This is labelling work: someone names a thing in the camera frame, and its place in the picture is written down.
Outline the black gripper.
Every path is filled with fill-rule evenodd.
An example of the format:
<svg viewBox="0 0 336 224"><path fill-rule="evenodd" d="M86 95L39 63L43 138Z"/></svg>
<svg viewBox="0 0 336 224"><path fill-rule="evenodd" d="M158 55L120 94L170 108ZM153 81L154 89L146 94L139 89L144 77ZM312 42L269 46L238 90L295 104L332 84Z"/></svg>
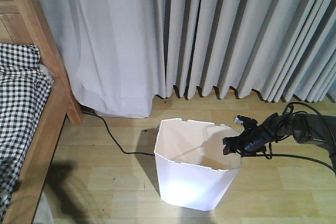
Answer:
<svg viewBox="0 0 336 224"><path fill-rule="evenodd" d="M245 130L238 136L223 138L223 154L238 153L241 156L265 152L267 143L277 139L276 121L265 120L252 130Z"/></svg>

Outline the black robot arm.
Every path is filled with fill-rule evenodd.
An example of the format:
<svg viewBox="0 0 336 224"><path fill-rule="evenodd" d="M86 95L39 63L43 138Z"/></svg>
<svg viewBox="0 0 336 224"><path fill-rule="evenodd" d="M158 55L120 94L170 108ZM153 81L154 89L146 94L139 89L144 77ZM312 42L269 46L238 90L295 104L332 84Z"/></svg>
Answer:
<svg viewBox="0 0 336 224"><path fill-rule="evenodd" d="M235 123L242 125L244 131L238 136L223 138L224 155L237 153L242 157L264 156L271 159L276 156L271 144L292 136L298 144L315 145L326 150L331 165L309 157L305 159L335 172L335 116L300 111L283 115L274 113L258 125L256 120L238 115Z"/></svg>

